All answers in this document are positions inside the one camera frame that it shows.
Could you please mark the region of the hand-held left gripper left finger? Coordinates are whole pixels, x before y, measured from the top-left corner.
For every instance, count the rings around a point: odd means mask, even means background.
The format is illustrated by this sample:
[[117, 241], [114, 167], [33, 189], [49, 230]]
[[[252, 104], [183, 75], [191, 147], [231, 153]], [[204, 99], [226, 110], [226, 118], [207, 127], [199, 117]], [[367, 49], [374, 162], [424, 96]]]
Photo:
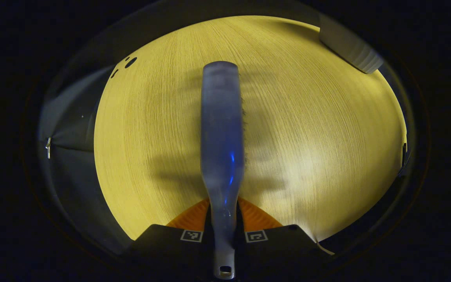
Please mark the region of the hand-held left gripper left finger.
[[150, 225], [123, 259], [140, 277], [212, 277], [214, 239], [204, 199], [167, 225]]

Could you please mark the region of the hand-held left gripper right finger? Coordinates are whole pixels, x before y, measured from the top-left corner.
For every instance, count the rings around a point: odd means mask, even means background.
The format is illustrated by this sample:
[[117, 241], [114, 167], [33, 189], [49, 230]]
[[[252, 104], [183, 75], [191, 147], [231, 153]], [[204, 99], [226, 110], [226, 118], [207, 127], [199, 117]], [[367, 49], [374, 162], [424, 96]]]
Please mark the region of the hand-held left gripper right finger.
[[238, 200], [238, 215], [239, 277], [316, 277], [328, 262], [328, 253], [299, 225], [283, 226], [243, 198]]

